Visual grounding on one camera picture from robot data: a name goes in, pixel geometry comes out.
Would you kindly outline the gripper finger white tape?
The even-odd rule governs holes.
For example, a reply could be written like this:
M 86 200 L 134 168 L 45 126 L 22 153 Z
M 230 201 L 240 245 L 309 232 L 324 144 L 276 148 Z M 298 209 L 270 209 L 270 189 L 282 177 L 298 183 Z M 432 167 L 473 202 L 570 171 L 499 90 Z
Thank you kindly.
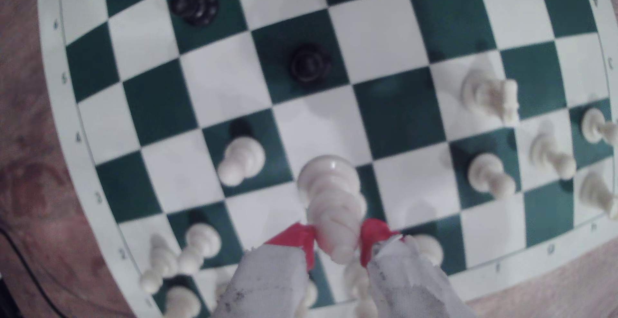
M 295 317 L 314 267 L 316 230 L 295 223 L 246 251 L 213 317 Z
M 391 230 L 382 220 L 366 219 L 360 245 L 360 263 L 378 317 L 476 316 L 412 235 Z

